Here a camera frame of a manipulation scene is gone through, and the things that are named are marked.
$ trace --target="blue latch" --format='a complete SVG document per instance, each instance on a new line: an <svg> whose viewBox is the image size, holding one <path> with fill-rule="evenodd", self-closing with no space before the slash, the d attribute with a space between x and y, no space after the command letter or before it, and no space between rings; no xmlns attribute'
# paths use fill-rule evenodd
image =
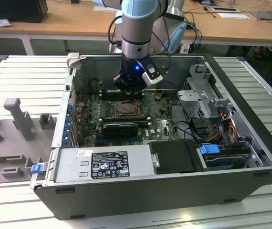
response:
<svg viewBox="0 0 272 229"><path fill-rule="evenodd" d="M43 169L44 169L44 165L33 165L31 167L31 173L32 174L44 173Z"/></svg>
<svg viewBox="0 0 272 229"><path fill-rule="evenodd" d="M202 145L200 148L202 154L219 154L220 150L217 145Z"/></svg>

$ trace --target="warning label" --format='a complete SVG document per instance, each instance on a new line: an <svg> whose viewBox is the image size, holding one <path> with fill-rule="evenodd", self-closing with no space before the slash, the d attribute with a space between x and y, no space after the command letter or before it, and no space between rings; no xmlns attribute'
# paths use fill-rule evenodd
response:
<svg viewBox="0 0 272 229"><path fill-rule="evenodd" d="M129 176L127 151L92 153L92 179Z"/></svg>

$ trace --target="cable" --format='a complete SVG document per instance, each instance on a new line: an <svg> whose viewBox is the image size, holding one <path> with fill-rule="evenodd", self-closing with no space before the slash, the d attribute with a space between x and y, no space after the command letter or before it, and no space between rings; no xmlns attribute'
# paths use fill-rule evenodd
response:
<svg viewBox="0 0 272 229"><path fill-rule="evenodd" d="M211 12L208 10L207 7L204 7L203 9L204 9L204 11L207 11L208 13L210 13L214 18L217 18L216 16L213 15L213 13L211 13Z"/></svg>
<svg viewBox="0 0 272 229"><path fill-rule="evenodd" d="M161 84L163 84L163 83L168 83L168 84L172 85L172 86L174 87L175 90L178 90L178 91L179 91L179 89L178 89L173 83L171 83L171 82L169 82L169 81L165 81L165 80L161 81Z"/></svg>
<svg viewBox="0 0 272 229"><path fill-rule="evenodd" d="M112 28L114 22L115 22L117 19L119 19L119 18L122 18L122 15L115 17L115 18L111 21L110 25L108 26L108 30L107 30L107 38L108 38L108 41L109 41L112 45L114 45L115 43L111 40L111 37L110 37L111 28Z"/></svg>
<svg viewBox="0 0 272 229"><path fill-rule="evenodd" d="M114 38L115 32L116 32L116 27L114 28L114 31L113 31L113 34L112 34L112 40Z"/></svg>
<svg viewBox="0 0 272 229"><path fill-rule="evenodd" d="M160 40L159 37L157 37L157 35L152 31L152 34L154 35L154 37L158 40L158 42L163 46L164 50L166 51L167 55L168 55L168 66L166 67L166 70L168 71L170 66L171 66L171 55L169 53L169 50L167 49L167 47L164 45L164 43Z"/></svg>
<svg viewBox="0 0 272 229"><path fill-rule="evenodd" d="M200 44L201 44L201 41L202 41L202 32L196 27L194 16L193 16L194 13L192 13L192 12L184 12L184 15L187 14L187 13L190 13L191 16L192 16L193 25L190 24L190 23L188 23L188 26L191 27L193 29L194 33L195 33L195 39L192 42L192 44L194 44L195 41L198 40L198 44L197 44L197 46L196 46L196 48L194 50L194 53L197 53L197 50L200 47Z"/></svg>

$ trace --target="black cable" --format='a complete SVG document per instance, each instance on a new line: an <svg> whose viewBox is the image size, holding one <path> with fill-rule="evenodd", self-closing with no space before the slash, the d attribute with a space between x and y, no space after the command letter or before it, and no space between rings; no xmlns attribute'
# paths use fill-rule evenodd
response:
<svg viewBox="0 0 272 229"><path fill-rule="evenodd" d="M164 16L163 16L163 20L164 20L164 24L165 24L165 28L166 28L166 32L167 32L167 38L168 38L167 50L169 51L169 48L170 48L170 36L169 36L169 30L168 30L168 26L167 26L167 23L166 23L166 19L165 19Z"/></svg>
<svg viewBox="0 0 272 229"><path fill-rule="evenodd" d="M115 18L112 20L112 22L110 23L110 25L108 26L108 30L107 30L107 38L108 38L108 41L109 41L112 45L114 45L115 43L111 40L111 36L110 36L111 28L112 28L114 22L115 22L117 19L119 19L119 18L122 18L122 15L115 17Z"/></svg>
<svg viewBox="0 0 272 229"><path fill-rule="evenodd" d="M191 16L192 16L192 20L193 20L193 25L194 25L194 28L196 28L196 30L200 33L200 37L199 37L199 43L198 43L198 47L201 45L201 41L202 41L202 32L201 32L201 30L199 30L198 28L197 28L197 25L195 24L195 20L194 20L194 16L193 16L193 14L194 13L192 13L192 12L184 12L184 17L185 17L185 14L187 14L187 13L190 13L191 14ZM198 35L197 35L197 31L196 30L194 30L194 33L195 33L195 39L193 40L193 42L192 42L192 44L194 44L195 43L195 41L197 40L197 38L198 38Z"/></svg>
<svg viewBox="0 0 272 229"><path fill-rule="evenodd" d="M204 7L203 9L204 9L204 11L207 11L208 13L210 13L214 18L217 18L216 16L213 15L213 13L211 13L211 12L208 10L207 7Z"/></svg>
<svg viewBox="0 0 272 229"><path fill-rule="evenodd" d="M164 45L164 43L160 40L159 37L157 37L157 35L152 31L152 34L155 36L155 38L158 40L158 42L163 46L164 50L166 51L167 55L168 55L168 66L166 67L166 70L169 70L170 66L171 66L171 55L169 53L169 50L167 49L167 47Z"/></svg>
<svg viewBox="0 0 272 229"><path fill-rule="evenodd" d="M179 91L178 87L176 87L172 82L163 80L163 81L161 81L161 84L163 84L163 83L168 83L168 84L172 85L175 90Z"/></svg>
<svg viewBox="0 0 272 229"><path fill-rule="evenodd" d="M176 126L176 128L177 128L178 130L180 130L180 131L182 131L183 133L186 133L186 134L188 134L188 135L190 135L190 136L193 137L193 134L191 134L191 133L185 131L184 129L182 129L182 128L180 128L179 126L176 125L176 124L178 124L178 123L180 123L180 122L182 122L182 121L179 121L179 122L176 122L176 123L174 123L174 121L173 121L173 118L172 118L172 108L173 108L173 104L174 104L174 101L175 101L176 98L178 98L178 97L177 97L177 96L174 97L174 99L172 100L171 107L170 107L170 114L169 114L170 120L171 120L173 126Z"/></svg>
<svg viewBox="0 0 272 229"><path fill-rule="evenodd" d="M116 27L114 28L114 31L113 31L112 40L114 38L115 32L116 32Z"/></svg>

